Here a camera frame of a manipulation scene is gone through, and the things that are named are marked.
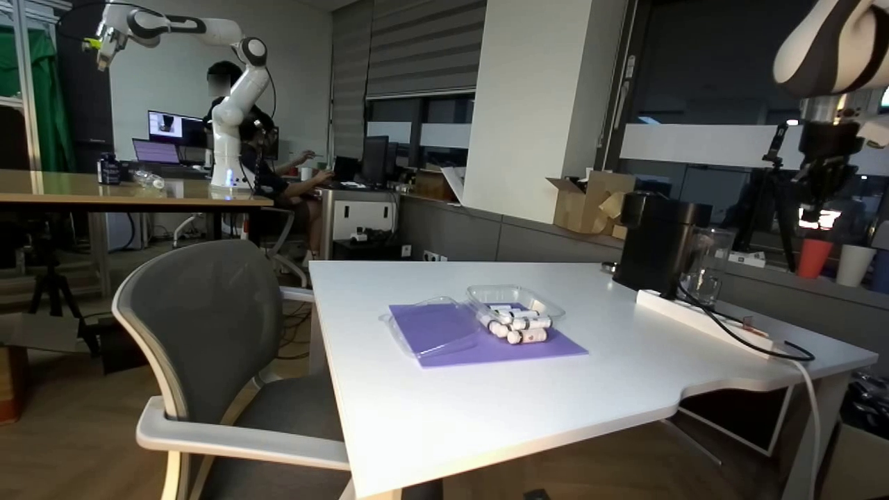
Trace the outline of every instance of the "white table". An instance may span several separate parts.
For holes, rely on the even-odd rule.
[[[637,312],[634,292],[597,265],[315,260],[312,280],[358,497],[659,422],[690,395],[800,380],[784,362]],[[590,356],[419,369],[381,323],[393,302],[504,283],[562,305],[559,329]],[[808,373],[833,427],[848,373],[877,356],[791,326],[773,331],[818,356]],[[805,431],[784,497],[808,492],[808,448]]]

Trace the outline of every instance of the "cardboard box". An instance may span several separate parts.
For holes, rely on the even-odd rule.
[[[836,427],[822,500],[889,497],[889,440],[852,424]]]
[[[590,174],[587,188],[570,179],[551,179],[559,188],[554,226],[572,233],[607,233],[612,237],[623,198],[637,188],[637,179],[618,173]]]

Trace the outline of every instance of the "chair backrest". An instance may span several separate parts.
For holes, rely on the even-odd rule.
[[[281,288],[243,238],[190,244],[133,270],[112,301],[175,419],[219,422],[279,352]]]

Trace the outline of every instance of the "white wall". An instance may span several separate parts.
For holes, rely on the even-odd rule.
[[[555,188],[548,179],[593,162],[609,112],[623,2],[490,0],[468,205],[554,222]]]
[[[300,149],[326,155],[331,94],[331,13],[294,0],[154,0],[141,2],[163,13],[237,19],[248,37],[269,51],[276,85],[258,106],[281,129],[281,162]],[[197,37],[169,33],[159,47],[127,45],[112,65],[113,149],[133,159],[131,140],[148,135],[148,108],[204,116],[213,101],[206,69],[233,58],[227,47]]]

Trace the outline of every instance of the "purple mat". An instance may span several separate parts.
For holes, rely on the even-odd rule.
[[[551,340],[540,345],[505,345],[486,333],[465,302],[390,305],[413,359],[423,366],[494,363],[523,359],[580,356],[580,345],[562,331],[548,329]]]

